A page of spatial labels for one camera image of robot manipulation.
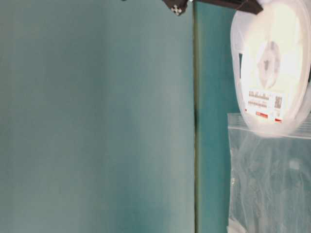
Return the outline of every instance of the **barcode label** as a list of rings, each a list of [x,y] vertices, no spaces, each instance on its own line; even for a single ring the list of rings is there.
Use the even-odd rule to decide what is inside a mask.
[[[251,89],[245,101],[245,111],[267,120],[282,122],[284,98],[282,93]]]

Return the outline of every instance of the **teal wall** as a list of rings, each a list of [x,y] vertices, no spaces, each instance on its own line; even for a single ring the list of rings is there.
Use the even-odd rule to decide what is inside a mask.
[[[194,232],[191,8],[0,2],[0,232]]]
[[[226,233],[230,193],[227,113],[239,111],[230,50],[234,10],[196,3],[197,227]]]

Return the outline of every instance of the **clear plastic bag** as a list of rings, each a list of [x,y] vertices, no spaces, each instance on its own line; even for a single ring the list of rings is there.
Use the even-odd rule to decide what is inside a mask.
[[[228,232],[311,232],[311,116],[294,133],[268,138],[229,114],[228,131]]]

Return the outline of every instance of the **black bracket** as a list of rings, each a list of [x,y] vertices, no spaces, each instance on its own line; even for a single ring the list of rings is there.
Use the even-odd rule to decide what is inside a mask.
[[[187,3],[189,0],[163,0],[167,7],[179,16],[186,11]],[[263,10],[262,6],[257,2],[257,0],[190,0],[200,1],[209,4],[219,5],[223,7],[229,7],[236,9],[238,11],[249,12],[257,15]]]

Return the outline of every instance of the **dark plastic part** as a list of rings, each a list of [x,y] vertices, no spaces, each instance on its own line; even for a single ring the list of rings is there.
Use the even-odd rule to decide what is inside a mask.
[[[236,9],[238,11],[249,12],[257,15],[263,10],[256,0],[197,0],[214,5]]]
[[[311,82],[311,69],[310,69],[310,73],[309,73],[309,79],[308,79],[308,83]]]
[[[241,79],[242,58],[243,58],[243,54],[239,53],[239,59],[240,59],[240,79]]]
[[[168,8],[176,15],[181,15],[186,11],[188,0],[163,0]]]
[[[178,16],[183,14],[187,8],[188,0],[163,0],[168,8]],[[263,10],[257,0],[197,0],[209,4],[233,8],[239,11],[249,12],[257,15]]]

